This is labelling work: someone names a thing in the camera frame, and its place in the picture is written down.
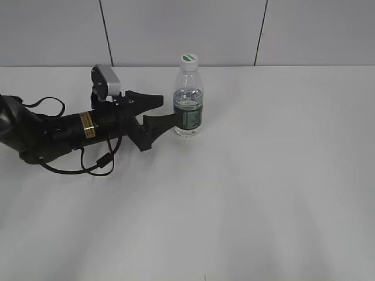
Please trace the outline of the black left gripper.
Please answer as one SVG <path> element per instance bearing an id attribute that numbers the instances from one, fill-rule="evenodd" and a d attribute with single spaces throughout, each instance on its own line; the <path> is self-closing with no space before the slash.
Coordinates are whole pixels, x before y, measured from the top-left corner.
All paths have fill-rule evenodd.
<path id="1" fill-rule="evenodd" d="M 49 137 L 53 143 L 66 143 L 80 148 L 126 136 L 141 151 L 152 144 L 178 123 L 176 114 L 143 116 L 143 124 L 137 116 L 163 106 L 163 95 L 148 95 L 126 91 L 125 97 L 114 102 L 99 102 L 91 111 L 71 114 L 49 122 Z"/>

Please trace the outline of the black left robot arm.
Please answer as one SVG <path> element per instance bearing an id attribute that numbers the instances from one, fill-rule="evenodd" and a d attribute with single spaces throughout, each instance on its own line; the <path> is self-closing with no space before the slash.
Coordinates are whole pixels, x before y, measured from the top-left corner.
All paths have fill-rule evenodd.
<path id="1" fill-rule="evenodd" d="M 50 163 L 73 150 L 128 137 L 140 151 L 178 123 L 175 114 L 146 116 L 163 105 L 163 96 L 126 91 L 112 101 L 91 96 L 90 111 L 55 116 L 37 114 L 16 96 L 1 96 L 1 143 L 17 151 L 27 164 Z M 138 115 L 143 115 L 139 123 Z"/>

